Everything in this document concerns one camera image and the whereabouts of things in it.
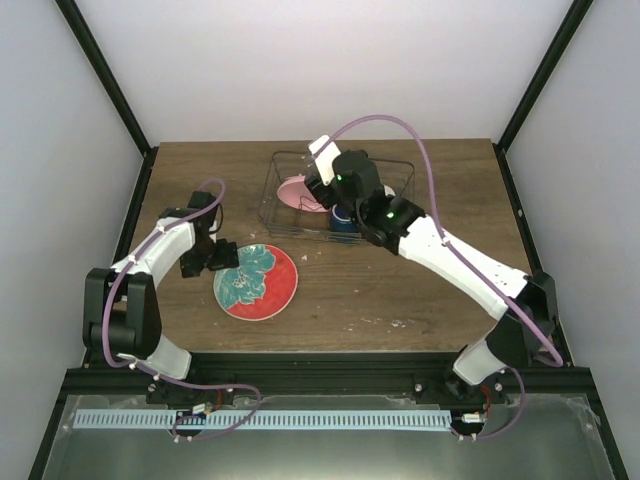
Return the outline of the red teal floral plate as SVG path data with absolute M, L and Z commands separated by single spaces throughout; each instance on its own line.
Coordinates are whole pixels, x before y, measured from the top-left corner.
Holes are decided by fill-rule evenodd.
M 214 297 L 233 318 L 258 322 L 282 312 L 292 301 L 299 274 L 291 257 L 268 244 L 238 249 L 239 266 L 216 272 Z

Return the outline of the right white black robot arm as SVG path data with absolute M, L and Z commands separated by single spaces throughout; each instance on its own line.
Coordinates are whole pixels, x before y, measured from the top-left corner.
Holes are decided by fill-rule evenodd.
M 461 350 L 445 376 L 451 400 L 468 402 L 487 377 L 506 367 L 562 365 L 550 341 L 558 309 L 549 274 L 504 265 L 439 228 L 434 216 L 392 194 L 363 150 L 342 152 L 330 144 L 309 157 L 305 185 L 318 203 L 340 209 L 364 240 L 439 275 L 495 320 L 488 333 Z

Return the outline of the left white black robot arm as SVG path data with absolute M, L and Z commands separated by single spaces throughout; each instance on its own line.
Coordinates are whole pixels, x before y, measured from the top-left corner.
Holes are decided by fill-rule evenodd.
M 82 338 L 116 367 L 140 367 L 171 378 L 170 393 L 181 403 L 196 402 L 203 377 L 190 370 L 192 354 L 162 332 L 157 287 L 178 265 L 184 278 L 237 267 L 237 244 L 216 237 L 220 199 L 194 191 L 183 208 L 164 210 L 153 230 L 130 254 L 86 276 Z

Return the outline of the black wire dish rack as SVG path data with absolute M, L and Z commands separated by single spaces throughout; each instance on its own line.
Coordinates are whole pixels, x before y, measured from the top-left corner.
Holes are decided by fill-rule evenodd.
M 395 194 L 414 199 L 415 168 L 407 161 L 372 158 L 380 180 Z M 327 240 L 347 244 L 365 243 L 355 226 L 337 226 L 337 219 L 320 207 L 289 206 L 278 196 L 280 187 L 290 178 L 302 175 L 307 166 L 302 152 L 278 150 L 271 156 L 258 218 L 271 235 L 296 239 Z

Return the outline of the pink red plate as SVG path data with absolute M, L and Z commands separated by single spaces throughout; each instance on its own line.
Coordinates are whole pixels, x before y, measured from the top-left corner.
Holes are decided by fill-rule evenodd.
M 309 213 L 326 213 L 327 209 L 318 203 L 304 183 L 303 175 L 287 178 L 277 189 L 278 199 L 288 207 Z

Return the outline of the dark blue mug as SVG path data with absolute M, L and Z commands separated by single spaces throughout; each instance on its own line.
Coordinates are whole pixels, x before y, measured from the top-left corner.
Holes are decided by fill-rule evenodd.
M 335 233 L 350 234 L 359 231 L 352 218 L 338 205 L 334 205 L 330 210 L 329 226 L 330 230 Z

